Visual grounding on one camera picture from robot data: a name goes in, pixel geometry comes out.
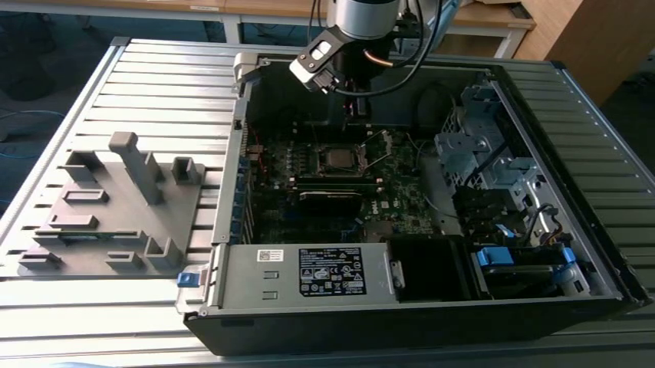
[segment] wire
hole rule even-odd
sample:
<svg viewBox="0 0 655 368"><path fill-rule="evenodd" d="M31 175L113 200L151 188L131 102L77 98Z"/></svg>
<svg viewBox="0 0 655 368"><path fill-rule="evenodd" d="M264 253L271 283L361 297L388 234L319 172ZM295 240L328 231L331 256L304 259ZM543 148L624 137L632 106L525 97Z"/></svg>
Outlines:
<svg viewBox="0 0 655 368"><path fill-rule="evenodd" d="M555 240L556 236L561 234L564 228L561 227L561 222L559 222L555 218L555 215L551 215L551 221L556 225L556 229L552 230L552 233L548 235L545 240L543 241L541 245L548 245L551 244L551 241Z"/></svg>
<svg viewBox="0 0 655 368"><path fill-rule="evenodd" d="M375 56L368 50L364 50L364 56L377 65L381 65L383 67L393 67L393 63L391 61Z"/></svg>
<svg viewBox="0 0 655 368"><path fill-rule="evenodd" d="M417 150L419 150L419 147L416 146L416 143L413 143L413 139L411 138L409 133L405 133L405 135L407 135L407 139L409 140L411 145L413 146L413 148L415 148L415 149L416 149L416 151L417 151Z"/></svg>
<svg viewBox="0 0 655 368"><path fill-rule="evenodd" d="M425 194L423 194L423 198L425 199L425 202L428 203L429 207L432 207L432 208L433 208L433 210L435 210L436 212L439 212L439 213L440 213L441 215L444 215L444 216L452 217L453 219L457 219L457 220L459 220L459 217L457 217L457 216L451 215L449 213L443 212L443 211L439 209L439 207L436 207L436 206L433 205L433 203L429 201L429 198L428 198L428 196L427 196Z"/></svg>
<svg viewBox="0 0 655 368"><path fill-rule="evenodd" d="M0 153L0 157L4 157L5 159L36 159L40 155L33 155L33 156L13 156L13 155L7 155L4 153Z"/></svg>
<svg viewBox="0 0 655 368"><path fill-rule="evenodd" d="M532 231L533 231L533 226L536 225L536 220L539 218L539 215L541 214L543 211L545 211L548 208L555 208L555 206L549 203L543 203L537 208L536 212L532 214L532 217L529 217L528 221L528 227L524 235L524 240L521 240L521 243L524 246L528 245L529 243L529 238L532 237Z"/></svg>
<svg viewBox="0 0 655 368"><path fill-rule="evenodd" d="M437 7L435 8L435 23L433 23L433 30L432 34L429 35L428 43L423 47L423 51L420 52L419 60L416 61L416 64L413 65L409 74L405 76L405 78L397 82L393 86L387 87L381 90L371 91L371 92L351 92L348 90L341 90L340 88L333 88L332 91L337 94L341 94L348 97L375 97L380 96L383 94L388 94L397 90L400 87L403 87L407 82L413 78L416 75L416 72L420 69L420 65L423 64L425 58L428 57L428 52L429 52L429 47L432 46L433 40L437 36L437 29L439 29L439 24L441 23L441 7L443 7L443 0L439 0Z"/></svg>
<svg viewBox="0 0 655 368"><path fill-rule="evenodd" d="M467 184L471 182L472 178L476 177L479 173L487 168L488 165L495 161L495 159L499 158L500 153L503 153L504 149L508 148L508 143L503 142L503 144L493 150L493 152L487 156L485 160L480 164L479 167L475 168L473 171L471 171L471 174L468 174L467 179L464 180L463 186L467 186Z"/></svg>
<svg viewBox="0 0 655 368"><path fill-rule="evenodd" d="M316 2L317 2L317 5L316 5L316 20L319 21L319 27L323 28L323 26L320 24L320 3L321 3L321 0L317 0Z"/></svg>
<svg viewBox="0 0 655 368"><path fill-rule="evenodd" d="M315 20L316 0L311 2L309 25L307 26L307 44L311 44L311 24Z"/></svg>
<svg viewBox="0 0 655 368"><path fill-rule="evenodd" d="M4 114L0 116L0 119L4 119L5 117L13 117L15 115L19 115L19 114L25 114L25 115L29 115L29 114L40 114L40 113L44 113L44 114L49 114L49 115L56 115L57 117L60 117L61 119L65 118L65 115L61 114L61 113L57 113L56 111L49 111L49 110L24 110L24 111L13 111L13 110L8 110L8 109L4 109L3 110L5 111L11 111L9 113Z"/></svg>
<svg viewBox="0 0 655 368"><path fill-rule="evenodd" d="M419 22L420 28L419 28L419 44L416 45L416 49L413 51L413 54L405 60L403 60L403 61L397 62L397 64L395 64L393 62L383 59L381 57L375 56L368 50L364 50L364 56L367 57L367 59L369 61L372 61L373 63L381 65L383 67L391 67L392 69L404 67L416 59L416 56L419 56L420 48L423 47L423 37L424 37L424 33L423 33L423 9L420 8L420 0L415 0L415 4L416 4L416 17L417 17L417 22ZM407 0L405 6L407 6L405 12L408 12L409 11L409 0Z"/></svg>
<svg viewBox="0 0 655 368"><path fill-rule="evenodd" d="M287 38L291 36L291 33L293 33L293 31L296 30L296 28L297 28L297 26L296 26L296 25L293 25L293 26L291 27L291 29L288 30L288 33L287 33Z"/></svg>
<svg viewBox="0 0 655 368"><path fill-rule="evenodd" d="M413 167L419 167L420 151L423 150L423 146L425 145L425 143L427 143L427 142L428 142L428 141L425 140L425 141L424 141L424 142L420 144L420 146L419 146L419 148L417 148L417 152L416 152L416 162L415 162L415 164L413 164Z"/></svg>

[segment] barcode sticker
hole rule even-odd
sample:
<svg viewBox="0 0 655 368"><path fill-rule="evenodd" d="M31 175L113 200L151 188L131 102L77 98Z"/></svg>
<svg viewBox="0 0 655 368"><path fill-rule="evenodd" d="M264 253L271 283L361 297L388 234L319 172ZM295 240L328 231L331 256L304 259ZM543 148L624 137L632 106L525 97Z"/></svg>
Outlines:
<svg viewBox="0 0 655 368"><path fill-rule="evenodd" d="M257 250L257 262L281 262L284 261L284 250L260 249Z"/></svg>
<svg viewBox="0 0 655 368"><path fill-rule="evenodd" d="M204 10L207 12L217 12L217 7L213 6L189 6L191 10Z"/></svg>

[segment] slotted aluminum surface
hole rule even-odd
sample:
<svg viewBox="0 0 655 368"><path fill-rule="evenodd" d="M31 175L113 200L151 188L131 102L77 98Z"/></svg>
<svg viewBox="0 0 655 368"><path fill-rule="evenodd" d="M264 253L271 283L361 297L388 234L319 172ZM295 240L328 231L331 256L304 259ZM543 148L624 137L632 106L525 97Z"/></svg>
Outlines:
<svg viewBox="0 0 655 368"><path fill-rule="evenodd" d="M140 135L139 148L159 162L180 153L209 168L191 237L189 263L209 256L217 188L229 136L232 61L237 52L293 54L293 48L229 46L193 42L132 40L112 46L67 120L55 135L15 203L0 222L0 251L20 250L32 226L48 214L68 175L55 169L69 149L107 152L115 130ZM440 57L444 61L488 59ZM655 198L651 178L624 150L615 132L587 103L564 72L549 64L501 64L533 109L573 178L608 232L622 247L644 286L655 289ZM191 335L176 313L173 280L7 281L0 284L0 365L20 362L83 362L107 366L211 365L219 363L376 362L396 359L516 356L519 366L559 366L571 356L604 357L604 350L655 347L655 306L612 321L580 324L539 341L439 350L399 350L313 356L213 356ZM544 354L553 354L548 360Z"/></svg>

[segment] sticker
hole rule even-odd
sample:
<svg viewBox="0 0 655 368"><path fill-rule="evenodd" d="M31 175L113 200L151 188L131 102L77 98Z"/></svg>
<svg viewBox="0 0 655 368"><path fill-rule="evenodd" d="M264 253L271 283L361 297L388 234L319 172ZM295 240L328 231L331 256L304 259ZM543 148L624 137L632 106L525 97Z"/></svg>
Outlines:
<svg viewBox="0 0 655 368"><path fill-rule="evenodd" d="M300 294L304 297L367 293L361 248L300 249L297 258Z"/></svg>
<svg viewBox="0 0 655 368"><path fill-rule="evenodd" d="M260 249L257 250L257 262L281 262L284 261L284 250Z"/></svg>
<svg viewBox="0 0 655 368"><path fill-rule="evenodd" d="M217 12L217 8L215 6L189 6L191 10L204 10L207 12Z"/></svg>

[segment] power supply label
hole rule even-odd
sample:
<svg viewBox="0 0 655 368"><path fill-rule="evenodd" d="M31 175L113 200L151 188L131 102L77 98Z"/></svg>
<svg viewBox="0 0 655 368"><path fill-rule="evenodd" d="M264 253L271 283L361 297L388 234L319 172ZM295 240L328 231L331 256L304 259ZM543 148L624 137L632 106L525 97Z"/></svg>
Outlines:
<svg viewBox="0 0 655 368"><path fill-rule="evenodd" d="M361 248L299 250L300 294L304 297L364 295Z"/></svg>

